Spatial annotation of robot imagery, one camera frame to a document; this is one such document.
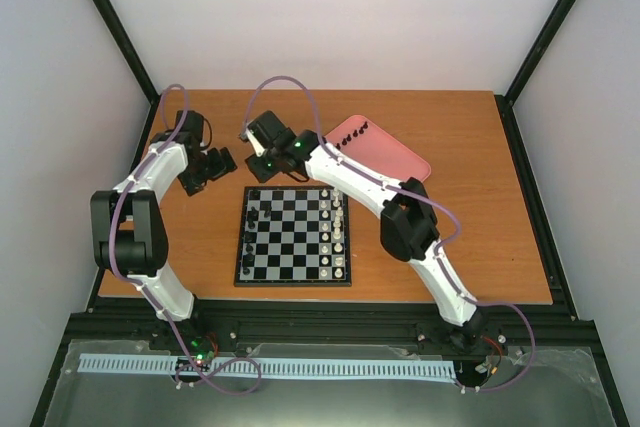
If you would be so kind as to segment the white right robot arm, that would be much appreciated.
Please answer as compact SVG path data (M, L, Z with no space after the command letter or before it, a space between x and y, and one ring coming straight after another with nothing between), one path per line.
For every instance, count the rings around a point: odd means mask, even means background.
M382 247L417 273L448 324L450 342L463 349L478 340L485 325L482 310L446 255L435 205L421 181L376 172L318 133L294 133L271 111L246 119L240 138L254 150L246 162L259 181L297 173L337 188L372 212L380 221Z

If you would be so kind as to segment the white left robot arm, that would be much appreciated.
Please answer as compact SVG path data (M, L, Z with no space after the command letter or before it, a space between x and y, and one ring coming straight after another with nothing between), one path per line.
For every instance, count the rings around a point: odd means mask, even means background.
M186 349L201 347L208 325L195 315L196 296L169 265L169 240L160 203L177 181L194 196L236 170L228 149L204 141L206 118L180 110L176 127L156 134L146 155L122 182L90 199L94 259L140 292L161 320L173 320L172 335Z

